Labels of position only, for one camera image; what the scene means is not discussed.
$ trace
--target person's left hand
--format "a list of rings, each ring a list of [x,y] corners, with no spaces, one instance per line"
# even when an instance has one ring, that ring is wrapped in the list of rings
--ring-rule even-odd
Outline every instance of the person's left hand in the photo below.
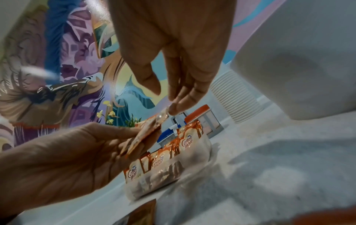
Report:
[[[139,128],[98,123],[60,130],[0,154],[0,218],[89,194],[107,185],[159,138],[118,156]]]

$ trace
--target countertop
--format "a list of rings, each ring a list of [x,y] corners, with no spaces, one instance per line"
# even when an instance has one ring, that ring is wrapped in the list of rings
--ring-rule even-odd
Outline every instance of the countertop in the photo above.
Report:
[[[156,225],[259,224],[356,204],[356,112],[294,121],[272,104],[223,124],[198,174],[136,202],[119,185],[56,224],[112,225],[154,198]]]

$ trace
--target mural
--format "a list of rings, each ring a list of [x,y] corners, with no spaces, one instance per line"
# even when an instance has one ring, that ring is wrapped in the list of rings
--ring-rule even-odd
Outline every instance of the mural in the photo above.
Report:
[[[223,62],[284,1],[238,1]],[[0,151],[88,122],[127,126],[170,104],[162,54],[152,62],[162,86],[156,96],[122,59],[105,0],[33,0],[4,42]],[[44,80],[22,71],[24,66],[53,71],[60,79]]]

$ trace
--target gray object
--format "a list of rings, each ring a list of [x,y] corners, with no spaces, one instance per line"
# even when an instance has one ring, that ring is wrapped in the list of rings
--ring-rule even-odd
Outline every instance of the gray object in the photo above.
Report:
[[[355,0],[287,0],[231,68],[291,119],[355,110],[355,10]]]

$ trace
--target clear plastic box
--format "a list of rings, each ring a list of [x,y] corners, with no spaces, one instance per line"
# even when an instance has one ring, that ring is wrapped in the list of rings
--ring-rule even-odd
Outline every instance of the clear plastic box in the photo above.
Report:
[[[128,199],[136,200],[182,177],[200,171],[208,163],[211,142],[206,134],[172,159],[125,185]]]

